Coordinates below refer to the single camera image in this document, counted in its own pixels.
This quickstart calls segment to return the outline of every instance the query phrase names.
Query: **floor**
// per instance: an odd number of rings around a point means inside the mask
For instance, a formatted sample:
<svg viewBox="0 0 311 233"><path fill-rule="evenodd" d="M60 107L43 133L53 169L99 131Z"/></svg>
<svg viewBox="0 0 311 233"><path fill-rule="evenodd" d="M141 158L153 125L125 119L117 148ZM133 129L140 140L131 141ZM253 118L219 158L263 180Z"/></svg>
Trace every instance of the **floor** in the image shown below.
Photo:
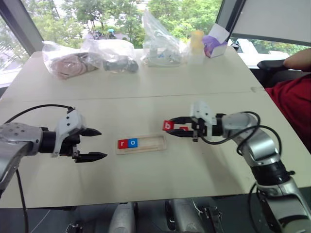
<svg viewBox="0 0 311 233"><path fill-rule="evenodd" d="M311 205L311 189L301 189ZM218 209L223 213L222 226L225 233L254 232L246 211L246 195L215 198ZM199 206L207 203L206 198L194 198ZM116 204L78 206L74 210L28 209L30 233L64 233L68 224L83 222L84 233L106 233ZM170 232L165 218L164 201L138 202L137 233ZM253 195L252 210L260 233L270 233L265 224L256 196ZM0 209L0 232L22 233L23 215L21 209Z"/></svg>

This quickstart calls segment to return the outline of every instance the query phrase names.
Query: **person's arm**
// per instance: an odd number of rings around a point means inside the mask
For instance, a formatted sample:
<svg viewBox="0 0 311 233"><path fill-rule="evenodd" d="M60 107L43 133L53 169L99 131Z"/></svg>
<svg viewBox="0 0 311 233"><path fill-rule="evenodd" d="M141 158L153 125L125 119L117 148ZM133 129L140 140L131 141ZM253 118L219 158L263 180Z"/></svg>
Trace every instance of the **person's arm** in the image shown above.
<svg viewBox="0 0 311 233"><path fill-rule="evenodd" d="M285 59L283 65L288 69L300 69L311 71L311 49L306 49L295 53Z"/></svg>

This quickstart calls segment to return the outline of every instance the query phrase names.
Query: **person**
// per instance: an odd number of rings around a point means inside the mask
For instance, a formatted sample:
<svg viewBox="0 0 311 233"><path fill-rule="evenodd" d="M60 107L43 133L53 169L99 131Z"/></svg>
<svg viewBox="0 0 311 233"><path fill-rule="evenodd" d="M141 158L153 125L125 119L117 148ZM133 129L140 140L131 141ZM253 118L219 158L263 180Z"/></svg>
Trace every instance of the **person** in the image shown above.
<svg viewBox="0 0 311 233"><path fill-rule="evenodd" d="M116 35L114 34L113 29L108 29L108 33L109 33L109 39L116 39Z"/></svg>
<svg viewBox="0 0 311 233"><path fill-rule="evenodd" d="M311 49L288 57L283 65L311 71ZM311 153L311 74L280 82L266 91Z"/></svg>

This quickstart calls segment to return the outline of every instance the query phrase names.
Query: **plastic bag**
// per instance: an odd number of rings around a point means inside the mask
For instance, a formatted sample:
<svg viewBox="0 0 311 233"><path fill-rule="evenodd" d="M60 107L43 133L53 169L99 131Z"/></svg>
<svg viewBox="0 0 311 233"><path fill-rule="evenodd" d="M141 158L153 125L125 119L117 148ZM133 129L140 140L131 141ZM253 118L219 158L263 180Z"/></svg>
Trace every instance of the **plastic bag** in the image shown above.
<svg viewBox="0 0 311 233"><path fill-rule="evenodd" d="M87 62L93 66L112 72L136 72L134 45L126 40L86 39L82 49L89 52Z"/></svg>
<svg viewBox="0 0 311 233"><path fill-rule="evenodd" d="M87 52L61 46L52 41L43 41L43 44L43 62L49 73L58 78L67 79L96 69L87 62Z"/></svg>
<svg viewBox="0 0 311 233"><path fill-rule="evenodd" d="M186 61L186 45L172 36L166 28L148 11L144 11L143 63L148 66L176 67Z"/></svg>

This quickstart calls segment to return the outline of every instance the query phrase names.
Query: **blue letter block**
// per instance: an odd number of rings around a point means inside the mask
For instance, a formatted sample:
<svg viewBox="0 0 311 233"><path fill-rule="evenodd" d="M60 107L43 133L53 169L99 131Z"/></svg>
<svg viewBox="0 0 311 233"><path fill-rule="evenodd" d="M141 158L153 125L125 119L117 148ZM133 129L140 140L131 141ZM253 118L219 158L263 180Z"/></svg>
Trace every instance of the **blue letter block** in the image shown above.
<svg viewBox="0 0 311 233"><path fill-rule="evenodd" d="M137 138L130 138L128 140L128 148L138 147L138 139Z"/></svg>

